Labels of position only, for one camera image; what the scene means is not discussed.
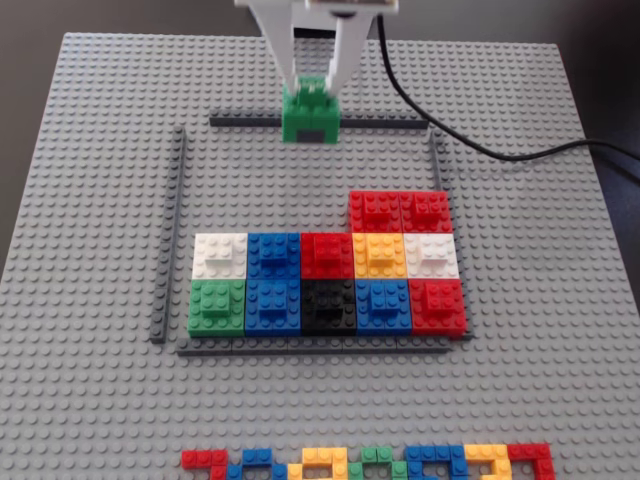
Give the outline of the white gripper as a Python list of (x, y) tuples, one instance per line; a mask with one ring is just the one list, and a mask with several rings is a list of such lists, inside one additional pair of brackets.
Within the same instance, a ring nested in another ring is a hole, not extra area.
[[(266, 38), (288, 92), (297, 94), (299, 85), (291, 6), (294, 1), (235, 0), (234, 4), (250, 8)], [(337, 96), (359, 66), (361, 52), (373, 20), (372, 14), (397, 14), (399, 1), (305, 0), (302, 4), (307, 11), (340, 13), (336, 20), (334, 53), (325, 81), (327, 94)]]

